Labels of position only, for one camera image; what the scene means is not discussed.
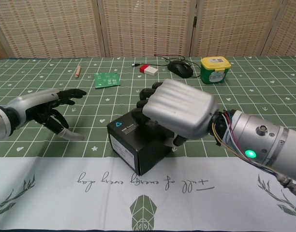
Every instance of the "yellow lid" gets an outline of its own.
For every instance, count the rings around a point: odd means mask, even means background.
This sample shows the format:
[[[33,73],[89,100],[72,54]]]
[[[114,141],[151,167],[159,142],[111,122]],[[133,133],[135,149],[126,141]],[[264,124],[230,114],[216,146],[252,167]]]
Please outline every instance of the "yellow lid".
[[[231,67],[231,64],[224,57],[205,57],[201,59],[201,64],[205,69],[215,71],[224,71]]]

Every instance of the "woven panel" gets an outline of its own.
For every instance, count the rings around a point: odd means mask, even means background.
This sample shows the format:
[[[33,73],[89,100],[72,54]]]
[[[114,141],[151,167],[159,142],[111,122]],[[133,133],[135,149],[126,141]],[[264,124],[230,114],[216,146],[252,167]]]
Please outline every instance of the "woven panel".
[[[110,56],[184,54],[191,1],[103,0]]]
[[[267,55],[296,55],[296,0],[289,0],[285,6]]]
[[[101,56],[89,0],[0,0],[0,27],[16,58]]]
[[[259,55],[277,5],[277,0],[205,0],[196,55]]]

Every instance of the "green cutting mat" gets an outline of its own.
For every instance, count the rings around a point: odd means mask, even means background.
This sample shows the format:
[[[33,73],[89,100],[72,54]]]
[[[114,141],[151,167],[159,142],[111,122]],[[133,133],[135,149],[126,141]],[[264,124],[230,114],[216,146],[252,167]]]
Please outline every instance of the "green cutting mat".
[[[216,85],[205,85],[199,78],[181,79],[166,67],[159,67],[156,76],[131,67],[134,62],[165,64],[162,58],[0,60],[0,105],[19,95],[47,88],[80,88],[88,93],[76,100],[74,106],[57,108],[69,122],[70,130],[83,134],[85,141],[65,141],[32,121],[0,142],[0,157],[115,157],[107,136],[107,123],[135,108],[141,89],[167,78],[213,94],[220,109],[238,109],[296,130],[296,56],[227,59],[232,67],[226,81]],[[82,69],[76,80],[74,72],[78,65]],[[95,89],[94,73],[106,72],[117,72],[121,86]],[[170,156],[233,155],[217,147],[213,137],[207,136],[186,142]]]

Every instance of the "robotic hand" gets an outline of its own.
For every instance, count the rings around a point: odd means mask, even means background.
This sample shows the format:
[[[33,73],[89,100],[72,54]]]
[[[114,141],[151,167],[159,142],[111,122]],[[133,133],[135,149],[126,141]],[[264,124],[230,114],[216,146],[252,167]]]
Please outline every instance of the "robotic hand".
[[[296,131],[238,110],[220,112],[212,95],[175,80],[143,89],[132,111],[138,124],[154,121],[172,132],[168,146],[213,135],[217,145],[274,175],[296,195]]]
[[[0,106],[0,140],[11,136],[14,130],[32,120],[66,140],[83,140],[84,137],[81,134],[68,130],[67,121],[54,108],[62,104],[74,105],[75,102],[70,100],[71,98],[80,99],[86,94],[85,91],[79,89],[64,91],[46,89],[13,99],[5,107]]]

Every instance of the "black mouse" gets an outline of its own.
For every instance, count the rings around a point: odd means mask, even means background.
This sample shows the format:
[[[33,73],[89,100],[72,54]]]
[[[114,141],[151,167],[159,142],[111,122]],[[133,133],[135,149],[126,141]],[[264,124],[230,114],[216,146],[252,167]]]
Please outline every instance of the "black mouse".
[[[182,60],[174,60],[167,65],[169,71],[177,74],[182,78],[189,78],[193,75],[193,69],[190,64]]]

